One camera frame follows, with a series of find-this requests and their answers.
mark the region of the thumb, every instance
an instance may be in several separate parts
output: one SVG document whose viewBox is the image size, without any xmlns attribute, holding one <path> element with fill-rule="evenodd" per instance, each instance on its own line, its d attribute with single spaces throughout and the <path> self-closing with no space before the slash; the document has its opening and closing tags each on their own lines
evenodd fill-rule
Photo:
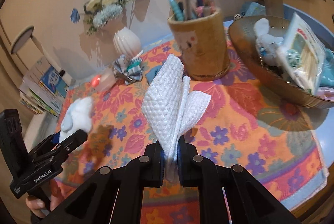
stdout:
<svg viewBox="0 0 334 224">
<path fill-rule="evenodd" d="M 25 200 L 28 208 L 39 218 L 44 218 L 45 215 L 41 212 L 41 209 L 45 208 L 45 204 L 42 200 L 34 197 L 28 196 Z"/>
</svg>

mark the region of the folded napkin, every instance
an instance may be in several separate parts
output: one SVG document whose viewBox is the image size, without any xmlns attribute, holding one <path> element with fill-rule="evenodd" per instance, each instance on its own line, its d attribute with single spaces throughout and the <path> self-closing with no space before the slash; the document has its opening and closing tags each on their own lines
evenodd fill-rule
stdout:
<svg viewBox="0 0 334 224">
<path fill-rule="evenodd" d="M 148 87 L 142 111 L 161 144 L 165 160 L 165 177 L 173 182 L 176 177 L 177 144 L 200 120 L 211 96 L 201 91 L 190 91 L 190 78 L 183 75 L 183 64 L 170 54 Z"/>
</svg>

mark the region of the pen holder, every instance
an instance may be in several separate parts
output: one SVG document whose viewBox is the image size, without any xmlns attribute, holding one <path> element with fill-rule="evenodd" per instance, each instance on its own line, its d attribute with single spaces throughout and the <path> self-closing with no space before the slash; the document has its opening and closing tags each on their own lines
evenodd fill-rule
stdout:
<svg viewBox="0 0 334 224">
<path fill-rule="evenodd" d="M 199 81 L 212 81 L 228 72 L 230 60 L 219 8 L 208 17 L 183 22 L 171 16 L 168 24 L 190 77 Z"/>
</svg>

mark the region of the tissue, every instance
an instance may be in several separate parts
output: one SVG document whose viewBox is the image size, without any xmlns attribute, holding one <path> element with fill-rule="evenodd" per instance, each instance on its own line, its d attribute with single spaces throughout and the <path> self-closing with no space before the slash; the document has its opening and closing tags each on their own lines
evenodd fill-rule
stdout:
<svg viewBox="0 0 334 224">
<path fill-rule="evenodd" d="M 142 112 L 165 154 L 165 177 L 175 180 L 177 143 L 181 135 L 196 125 L 211 95 L 190 91 L 190 78 L 183 76 L 183 64 L 170 54 L 148 87 Z"/>
<path fill-rule="evenodd" d="M 91 111 L 93 108 L 93 99 L 86 97 L 77 99 L 67 109 L 64 119 L 61 122 L 61 132 L 59 134 L 59 143 L 63 142 L 70 135 L 78 130 L 84 130 L 89 133 L 92 127 Z"/>
</svg>

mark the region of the plastic package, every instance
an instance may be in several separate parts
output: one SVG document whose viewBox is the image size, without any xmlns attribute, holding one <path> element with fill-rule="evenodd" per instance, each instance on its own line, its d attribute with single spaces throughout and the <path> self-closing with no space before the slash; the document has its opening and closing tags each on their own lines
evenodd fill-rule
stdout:
<svg viewBox="0 0 334 224">
<path fill-rule="evenodd" d="M 325 47 L 298 14 L 294 13 L 283 44 L 276 52 L 296 84 L 315 95 L 320 86 Z"/>
<path fill-rule="evenodd" d="M 96 75 L 91 81 L 91 85 L 98 92 L 109 90 L 115 83 L 114 69 L 111 68 L 105 68 L 102 74 Z"/>
<path fill-rule="evenodd" d="M 284 38 L 274 37 L 269 33 L 269 20 L 262 18 L 254 25 L 254 32 L 256 35 L 255 48 L 263 61 L 270 66 L 280 66 L 279 60 L 276 57 L 276 49 L 281 45 Z"/>
</svg>

